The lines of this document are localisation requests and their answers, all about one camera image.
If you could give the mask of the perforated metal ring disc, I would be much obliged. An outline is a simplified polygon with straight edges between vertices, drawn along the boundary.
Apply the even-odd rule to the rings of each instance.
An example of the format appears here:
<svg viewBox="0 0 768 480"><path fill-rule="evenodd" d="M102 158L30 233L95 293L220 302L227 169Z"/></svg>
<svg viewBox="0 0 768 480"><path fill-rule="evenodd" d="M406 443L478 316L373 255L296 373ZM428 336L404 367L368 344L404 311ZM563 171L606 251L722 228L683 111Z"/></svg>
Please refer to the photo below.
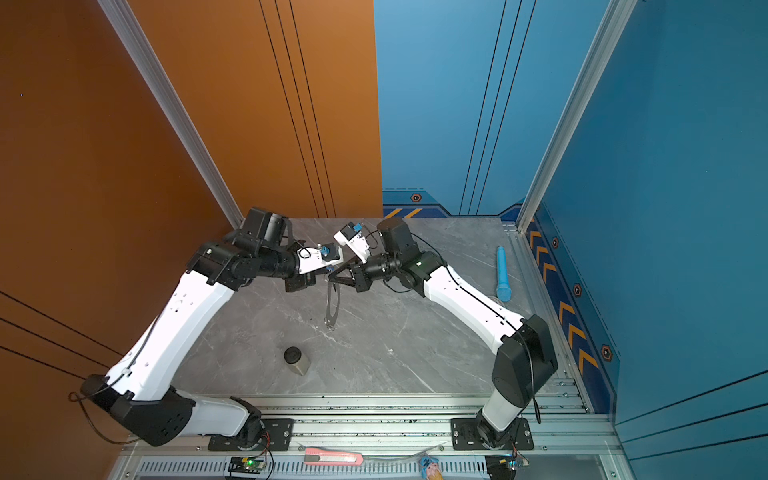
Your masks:
<svg viewBox="0 0 768 480"><path fill-rule="evenodd" d="M327 283L327 302L324 323L329 330L334 330L340 310L340 291L336 283Z"/></svg>

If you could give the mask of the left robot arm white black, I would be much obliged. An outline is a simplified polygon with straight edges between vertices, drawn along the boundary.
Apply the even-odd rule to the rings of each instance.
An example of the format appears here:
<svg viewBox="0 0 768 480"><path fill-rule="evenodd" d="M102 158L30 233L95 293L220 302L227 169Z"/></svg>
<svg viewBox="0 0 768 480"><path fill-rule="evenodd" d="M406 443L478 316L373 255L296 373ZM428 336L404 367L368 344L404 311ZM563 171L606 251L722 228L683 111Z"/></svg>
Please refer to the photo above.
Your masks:
<svg viewBox="0 0 768 480"><path fill-rule="evenodd" d="M105 375L91 375L69 395L92 402L137 439L161 446L179 436L214 436L235 448L258 447L260 411L243 399L193 395L172 380L214 315L254 279L280 278L287 291L314 285L319 272L343 260L334 243L296 240L289 219L253 208L241 226L203 244L161 313Z"/></svg>

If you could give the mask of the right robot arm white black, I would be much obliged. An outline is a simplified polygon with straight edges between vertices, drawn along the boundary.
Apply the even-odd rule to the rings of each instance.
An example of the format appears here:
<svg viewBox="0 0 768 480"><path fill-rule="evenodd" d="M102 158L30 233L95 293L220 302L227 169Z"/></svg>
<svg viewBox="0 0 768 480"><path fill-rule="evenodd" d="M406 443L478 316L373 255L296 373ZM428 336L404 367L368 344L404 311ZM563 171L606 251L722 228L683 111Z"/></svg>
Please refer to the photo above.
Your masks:
<svg viewBox="0 0 768 480"><path fill-rule="evenodd" d="M547 322L491 300L403 219L385 219L376 232L383 249L378 254L371 252L361 225L353 223L338 231L333 243L321 246L321 259L338 264L329 283L365 292L376 281L397 279L405 292L445 308L468 326L495 356L493 391L476 416L476 441L487 450L514 447L523 411L537 404L536 394L559 368Z"/></svg>

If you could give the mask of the small jar black lid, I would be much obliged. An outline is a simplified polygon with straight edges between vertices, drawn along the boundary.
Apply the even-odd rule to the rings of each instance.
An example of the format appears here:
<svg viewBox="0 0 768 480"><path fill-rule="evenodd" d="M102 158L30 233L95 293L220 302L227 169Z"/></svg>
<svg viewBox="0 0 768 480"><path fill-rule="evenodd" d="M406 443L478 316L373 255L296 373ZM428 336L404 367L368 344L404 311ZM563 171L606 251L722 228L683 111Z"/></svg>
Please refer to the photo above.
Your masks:
<svg viewBox="0 0 768 480"><path fill-rule="evenodd" d="M305 376L308 373L311 366L311 360L299 347L288 347L283 353L283 358L286 365L293 373L300 376Z"/></svg>

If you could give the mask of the light blue cylinder tool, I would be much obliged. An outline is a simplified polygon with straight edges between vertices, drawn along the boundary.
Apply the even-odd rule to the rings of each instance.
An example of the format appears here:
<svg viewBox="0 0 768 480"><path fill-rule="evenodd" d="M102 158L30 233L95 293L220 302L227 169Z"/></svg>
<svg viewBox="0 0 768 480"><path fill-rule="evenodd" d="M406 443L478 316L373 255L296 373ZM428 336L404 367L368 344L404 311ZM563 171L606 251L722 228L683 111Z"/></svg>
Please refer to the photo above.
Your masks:
<svg viewBox="0 0 768 480"><path fill-rule="evenodd" d="M496 297L501 302L509 302L512 297L512 290L509 283L509 274L507 268L506 251L503 246L499 246L496 251L497 266L497 286Z"/></svg>

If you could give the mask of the pink white box cutter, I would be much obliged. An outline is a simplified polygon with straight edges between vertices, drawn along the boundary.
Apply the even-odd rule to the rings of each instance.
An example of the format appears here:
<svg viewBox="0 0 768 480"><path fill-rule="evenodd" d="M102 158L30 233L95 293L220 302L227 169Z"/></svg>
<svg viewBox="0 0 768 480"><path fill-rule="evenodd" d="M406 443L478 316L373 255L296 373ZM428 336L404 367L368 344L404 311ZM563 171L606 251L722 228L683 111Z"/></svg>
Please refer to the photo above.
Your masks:
<svg viewBox="0 0 768 480"><path fill-rule="evenodd" d="M364 463L364 457L354 452L307 447L304 451L303 463L311 466L359 467Z"/></svg>

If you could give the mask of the left green circuit board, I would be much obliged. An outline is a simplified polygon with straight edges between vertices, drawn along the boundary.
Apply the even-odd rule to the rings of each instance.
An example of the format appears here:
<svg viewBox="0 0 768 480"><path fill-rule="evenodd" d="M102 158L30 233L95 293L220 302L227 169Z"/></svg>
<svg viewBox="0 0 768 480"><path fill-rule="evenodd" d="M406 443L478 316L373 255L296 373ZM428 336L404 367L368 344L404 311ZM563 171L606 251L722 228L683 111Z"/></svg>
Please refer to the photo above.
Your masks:
<svg viewBox="0 0 768 480"><path fill-rule="evenodd" d="M268 473L268 463L263 458L233 456L227 466L227 476L232 478L257 478Z"/></svg>

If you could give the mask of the green circuit board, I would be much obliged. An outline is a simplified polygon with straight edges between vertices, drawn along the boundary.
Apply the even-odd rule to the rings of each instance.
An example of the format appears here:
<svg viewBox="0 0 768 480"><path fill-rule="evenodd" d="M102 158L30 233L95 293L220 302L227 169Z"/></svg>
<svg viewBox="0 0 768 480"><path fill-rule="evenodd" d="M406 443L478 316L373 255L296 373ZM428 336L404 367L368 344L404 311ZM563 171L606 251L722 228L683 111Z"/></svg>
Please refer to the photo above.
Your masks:
<svg viewBox="0 0 768 480"><path fill-rule="evenodd" d="M514 480L519 470L530 462L520 456L486 456L486 472L490 480Z"/></svg>
<svg viewBox="0 0 768 480"><path fill-rule="evenodd" d="M257 478L268 473L268 463L263 458L233 456L227 466L227 476L232 478Z"/></svg>

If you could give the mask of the colourful small packet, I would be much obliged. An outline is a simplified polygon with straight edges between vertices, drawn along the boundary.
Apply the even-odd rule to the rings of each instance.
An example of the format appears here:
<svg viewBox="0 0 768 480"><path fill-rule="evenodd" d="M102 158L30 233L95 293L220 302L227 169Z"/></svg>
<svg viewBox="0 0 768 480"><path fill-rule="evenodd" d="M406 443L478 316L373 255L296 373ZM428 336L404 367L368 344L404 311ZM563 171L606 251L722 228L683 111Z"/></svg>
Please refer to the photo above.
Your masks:
<svg viewBox="0 0 768 480"><path fill-rule="evenodd" d="M444 480L439 462L436 459L423 456L418 461L418 465L423 480Z"/></svg>

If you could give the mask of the right green circuit board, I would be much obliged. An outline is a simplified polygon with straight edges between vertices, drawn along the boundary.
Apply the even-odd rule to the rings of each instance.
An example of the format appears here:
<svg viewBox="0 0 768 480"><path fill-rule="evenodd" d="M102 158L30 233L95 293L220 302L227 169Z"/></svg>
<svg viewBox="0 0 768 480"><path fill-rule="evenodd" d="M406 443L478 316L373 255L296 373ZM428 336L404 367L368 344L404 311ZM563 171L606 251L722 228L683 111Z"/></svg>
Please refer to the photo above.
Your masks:
<svg viewBox="0 0 768 480"><path fill-rule="evenodd" d="M486 456L486 472L490 480L514 480L519 470L530 462L520 456Z"/></svg>

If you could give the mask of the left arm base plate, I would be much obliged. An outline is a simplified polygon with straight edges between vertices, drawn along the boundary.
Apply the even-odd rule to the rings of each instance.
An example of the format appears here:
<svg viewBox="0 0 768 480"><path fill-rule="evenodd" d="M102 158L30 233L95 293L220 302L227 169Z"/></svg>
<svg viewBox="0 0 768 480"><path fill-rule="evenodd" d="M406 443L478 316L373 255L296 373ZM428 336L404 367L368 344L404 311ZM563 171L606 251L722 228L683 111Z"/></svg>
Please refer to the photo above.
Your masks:
<svg viewBox="0 0 768 480"><path fill-rule="evenodd" d="M294 420L291 418L268 418L248 420L243 429L232 437L212 435L209 439L209 451L232 451L256 453L287 451L293 435Z"/></svg>

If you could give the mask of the aluminium front rail frame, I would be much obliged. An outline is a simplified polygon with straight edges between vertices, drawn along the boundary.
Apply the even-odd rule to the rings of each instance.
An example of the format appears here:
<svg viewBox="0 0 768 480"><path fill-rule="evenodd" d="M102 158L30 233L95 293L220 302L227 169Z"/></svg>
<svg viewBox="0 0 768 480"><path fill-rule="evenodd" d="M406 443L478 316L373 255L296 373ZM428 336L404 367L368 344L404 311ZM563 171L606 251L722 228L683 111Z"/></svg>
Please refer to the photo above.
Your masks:
<svg viewBox="0 0 768 480"><path fill-rule="evenodd" d="M486 456L525 457L530 465L515 479L629 479L629 462L604 415L590 411L580 396L545 393L521 415L530 426L532 451L457 451L452 418L476 418L478 395L298 395L257 396L263 419L294 420L289 449L256 453L209 451L206 437L182 437L161 447L125 446L114 479L419 479L418 461L430 456L446 479L488 479ZM307 447L359 453L364 463L311 466ZM257 478L227 476L229 459L256 457L269 473Z"/></svg>

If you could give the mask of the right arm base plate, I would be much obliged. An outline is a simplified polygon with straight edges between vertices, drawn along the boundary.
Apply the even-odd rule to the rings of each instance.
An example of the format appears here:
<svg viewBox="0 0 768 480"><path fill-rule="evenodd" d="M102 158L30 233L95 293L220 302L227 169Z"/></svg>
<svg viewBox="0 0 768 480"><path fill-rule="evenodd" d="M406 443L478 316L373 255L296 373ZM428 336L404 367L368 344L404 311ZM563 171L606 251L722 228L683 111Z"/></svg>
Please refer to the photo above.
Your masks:
<svg viewBox="0 0 768 480"><path fill-rule="evenodd" d="M457 451L534 449L529 423L522 417L515 418L503 431L495 430L481 416L452 418L450 426L452 445Z"/></svg>

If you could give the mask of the left aluminium corner post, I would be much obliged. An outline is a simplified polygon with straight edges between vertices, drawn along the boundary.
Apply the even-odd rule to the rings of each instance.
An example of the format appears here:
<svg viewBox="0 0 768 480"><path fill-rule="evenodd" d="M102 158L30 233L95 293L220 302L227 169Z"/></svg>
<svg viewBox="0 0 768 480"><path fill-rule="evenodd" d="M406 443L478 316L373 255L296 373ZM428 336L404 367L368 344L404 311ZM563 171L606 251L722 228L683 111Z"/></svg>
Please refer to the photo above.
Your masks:
<svg viewBox="0 0 768 480"><path fill-rule="evenodd" d="M226 219L239 227L244 216L129 2L98 4Z"/></svg>

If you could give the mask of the right aluminium corner post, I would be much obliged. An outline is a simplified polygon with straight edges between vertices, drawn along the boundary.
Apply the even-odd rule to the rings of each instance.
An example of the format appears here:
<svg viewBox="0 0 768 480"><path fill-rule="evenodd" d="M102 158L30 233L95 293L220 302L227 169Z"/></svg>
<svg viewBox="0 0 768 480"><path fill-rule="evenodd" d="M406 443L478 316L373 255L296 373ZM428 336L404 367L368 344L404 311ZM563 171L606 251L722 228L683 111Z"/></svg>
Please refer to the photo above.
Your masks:
<svg viewBox="0 0 768 480"><path fill-rule="evenodd" d="M637 0L608 3L515 221L520 235L527 232L636 5Z"/></svg>

